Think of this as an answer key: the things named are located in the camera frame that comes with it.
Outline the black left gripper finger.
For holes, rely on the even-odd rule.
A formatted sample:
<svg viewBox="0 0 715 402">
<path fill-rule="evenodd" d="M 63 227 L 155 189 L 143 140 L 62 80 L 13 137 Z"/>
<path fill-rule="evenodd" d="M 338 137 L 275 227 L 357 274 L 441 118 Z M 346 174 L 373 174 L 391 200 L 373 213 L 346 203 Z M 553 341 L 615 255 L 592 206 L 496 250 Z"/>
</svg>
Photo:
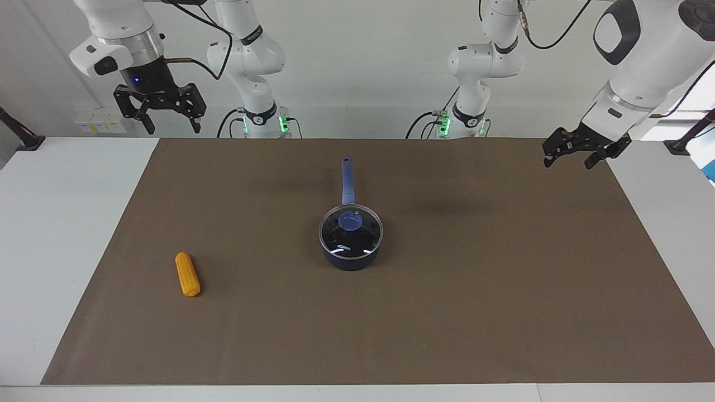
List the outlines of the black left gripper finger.
<svg viewBox="0 0 715 402">
<path fill-rule="evenodd" d="M 598 163 L 600 163 L 603 160 L 608 160 L 612 159 L 611 151 L 607 147 L 600 147 L 597 148 L 597 150 L 593 151 L 587 159 L 584 161 L 584 166 L 587 168 L 587 170 L 591 170 L 594 168 Z"/>
<path fill-rule="evenodd" d="M 550 168 L 557 158 L 570 154 L 570 132 L 565 128 L 557 128 L 542 144 L 544 166 Z"/>
</svg>

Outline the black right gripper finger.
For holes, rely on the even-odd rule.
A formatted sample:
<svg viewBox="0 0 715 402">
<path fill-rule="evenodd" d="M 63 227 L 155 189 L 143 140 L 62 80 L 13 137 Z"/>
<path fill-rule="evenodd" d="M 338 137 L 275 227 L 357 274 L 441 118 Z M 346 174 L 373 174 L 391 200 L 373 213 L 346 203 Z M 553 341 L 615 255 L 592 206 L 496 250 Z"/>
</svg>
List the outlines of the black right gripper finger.
<svg viewBox="0 0 715 402">
<path fill-rule="evenodd" d="M 141 122 L 146 132 L 153 135 L 156 128 L 148 114 L 150 97 L 146 94 L 134 92 L 130 88 L 116 88 L 115 101 L 123 117 Z"/>
<path fill-rule="evenodd" d="M 196 84 L 180 87 L 180 99 L 184 116 L 186 116 L 195 134 L 201 130 L 201 119 L 206 114 L 206 103 Z"/>
</svg>

